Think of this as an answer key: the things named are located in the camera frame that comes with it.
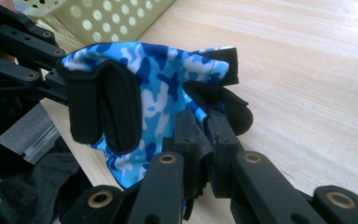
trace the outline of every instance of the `blue camouflage fabric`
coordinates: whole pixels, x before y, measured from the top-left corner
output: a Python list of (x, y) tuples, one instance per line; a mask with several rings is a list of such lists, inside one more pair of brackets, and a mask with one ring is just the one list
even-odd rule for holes
[(137, 148), (117, 155), (108, 148), (104, 136), (91, 145), (104, 152), (108, 169), (122, 187), (143, 179), (151, 158), (161, 151), (163, 137), (172, 136), (177, 112), (188, 107), (200, 124), (205, 119), (205, 112), (183, 91), (182, 84), (188, 80), (217, 84), (225, 76), (228, 63), (199, 53), (218, 49), (222, 48), (187, 52), (140, 42), (101, 43), (62, 59), (62, 65), (70, 71), (91, 71), (105, 60), (114, 60), (138, 79), (143, 124)]

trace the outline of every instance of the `metal grommet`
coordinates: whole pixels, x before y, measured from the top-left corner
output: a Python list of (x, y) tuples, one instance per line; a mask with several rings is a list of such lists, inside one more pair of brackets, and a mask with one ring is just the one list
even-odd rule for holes
[(113, 194), (107, 190), (98, 191), (89, 196), (89, 206), (92, 208), (102, 208), (113, 201)]
[(326, 196), (331, 203), (338, 207), (345, 209), (352, 209), (356, 207), (355, 201), (343, 193), (330, 191), (326, 194)]
[(35, 78), (35, 77), (36, 77), (36, 74), (34, 74), (34, 73), (27, 74), (27, 78)]
[(251, 163), (261, 162), (261, 157), (256, 154), (246, 154), (245, 160)]
[(50, 37), (50, 36), (51, 36), (51, 32), (44, 32), (44, 33), (43, 33), (43, 36), (45, 36), (45, 37)]
[(62, 50), (56, 49), (56, 50), (54, 50), (54, 53), (57, 54), (57, 55), (61, 55), (61, 54), (62, 54)]
[(163, 155), (159, 158), (159, 161), (162, 163), (173, 163), (176, 161), (176, 157), (174, 157), (173, 155)]

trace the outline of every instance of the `wooden table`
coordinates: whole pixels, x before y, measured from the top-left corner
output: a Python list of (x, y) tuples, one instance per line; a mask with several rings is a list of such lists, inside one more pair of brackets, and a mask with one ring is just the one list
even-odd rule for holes
[[(230, 89), (255, 116), (244, 148), (308, 194), (323, 185), (358, 194), (358, 2), (176, 0), (140, 40), (237, 47), (241, 83)], [(67, 108), (42, 103), (92, 184), (116, 184), (103, 155), (72, 140)], [(233, 223), (228, 204), (207, 188), (188, 223)]]

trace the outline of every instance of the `gray fabric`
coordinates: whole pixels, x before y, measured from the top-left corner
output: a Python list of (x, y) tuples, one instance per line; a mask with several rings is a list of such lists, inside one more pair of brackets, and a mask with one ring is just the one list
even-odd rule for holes
[[(21, 155), (53, 125), (46, 110), (37, 104), (26, 115), (0, 136), (0, 144)], [(52, 148), (55, 139), (44, 147)]]

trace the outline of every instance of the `white plastic basket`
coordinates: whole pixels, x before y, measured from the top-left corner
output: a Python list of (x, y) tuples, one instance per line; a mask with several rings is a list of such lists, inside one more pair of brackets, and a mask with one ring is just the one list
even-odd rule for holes
[(173, 1), (15, 0), (15, 6), (73, 50), (96, 42), (136, 40)]

